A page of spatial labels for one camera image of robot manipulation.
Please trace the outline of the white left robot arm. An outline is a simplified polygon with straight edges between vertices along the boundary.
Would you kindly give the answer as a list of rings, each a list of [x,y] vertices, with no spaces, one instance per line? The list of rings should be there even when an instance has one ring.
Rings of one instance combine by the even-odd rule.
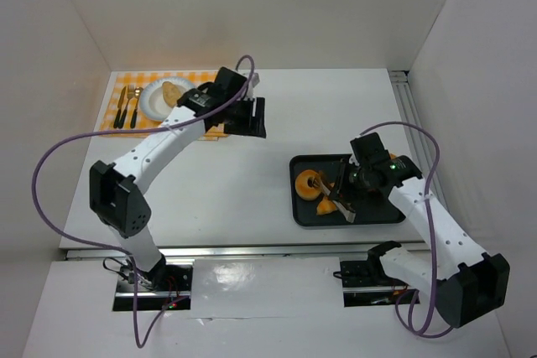
[[[150,234],[145,193],[181,151],[219,124],[227,134],[265,137],[265,100],[253,95],[258,83],[256,73],[244,76],[222,67],[215,80],[189,89],[177,100],[159,132],[110,164],[92,165],[91,210],[133,255],[138,273],[154,288],[173,272]]]

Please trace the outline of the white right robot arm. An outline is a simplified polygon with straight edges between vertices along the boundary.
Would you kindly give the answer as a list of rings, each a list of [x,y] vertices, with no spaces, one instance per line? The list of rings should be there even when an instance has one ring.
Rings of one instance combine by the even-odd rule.
[[[430,192],[425,177],[406,156],[391,157],[380,136],[369,133],[351,142],[352,155],[340,162],[334,181],[320,177],[323,193],[349,222],[365,205],[383,202],[414,227],[430,248],[428,262],[396,241],[368,251],[377,278],[392,278],[426,293],[438,314],[453,328],[472,322],[504,304],[510,266],[490,255],[455,221]]]

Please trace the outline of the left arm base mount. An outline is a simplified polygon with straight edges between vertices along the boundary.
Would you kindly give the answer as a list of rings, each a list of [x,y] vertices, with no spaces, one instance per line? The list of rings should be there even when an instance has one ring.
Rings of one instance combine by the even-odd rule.
[[[131,312],[134,300],[134,276],[130,262],[105,257],[102,266],[105,270],[117,275],[112,310]],[[172,311],[190,309],[193,266],[191,264],[169,265],[167,270],[167,274],[157,284],[152,284],[141,274],[138,275],[138,310],[158,311],[164,306]]]

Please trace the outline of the metal tongs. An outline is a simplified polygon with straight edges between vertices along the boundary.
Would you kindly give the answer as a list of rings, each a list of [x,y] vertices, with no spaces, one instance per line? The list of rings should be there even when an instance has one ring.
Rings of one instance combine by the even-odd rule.
[[[338,211],[348,223],[353,223],[356,212],[336,192],[335,187],[327,183],[320,175],[316,175],[312,180],[313,187],[320,192],[321,201],[316,207],[317,215],[329,215]]]

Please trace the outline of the long bread roll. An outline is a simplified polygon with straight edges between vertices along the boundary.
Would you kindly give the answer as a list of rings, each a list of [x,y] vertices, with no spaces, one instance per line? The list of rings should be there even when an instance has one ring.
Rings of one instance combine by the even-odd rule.
[[[183,93],[184,88],[172,83],[171,81],[164,81],[162,84],[164,102],[170,107],[177,105],[177,101],[183,96]]]

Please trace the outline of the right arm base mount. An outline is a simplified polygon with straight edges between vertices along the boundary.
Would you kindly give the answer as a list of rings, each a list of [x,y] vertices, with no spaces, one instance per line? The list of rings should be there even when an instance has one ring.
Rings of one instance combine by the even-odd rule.
[[[377,276],[364,260],[340,261],[332,276],[341,282],[345,308],[394,305],[399,297],[409,304],[414,291],[400,280]]]

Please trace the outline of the white paper plate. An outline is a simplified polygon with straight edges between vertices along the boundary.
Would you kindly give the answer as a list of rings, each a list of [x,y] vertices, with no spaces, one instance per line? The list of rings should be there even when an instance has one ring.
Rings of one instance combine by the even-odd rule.
[[[164,102],[162,94],[164,81],[171,81],[178,86],[182,86],[184,88],[183,95],[195,87],[191,81],[179,76],[165,77],[149,83],[142,91],[139,108],[148,119],[156,122],[162,122],[174,108]]]

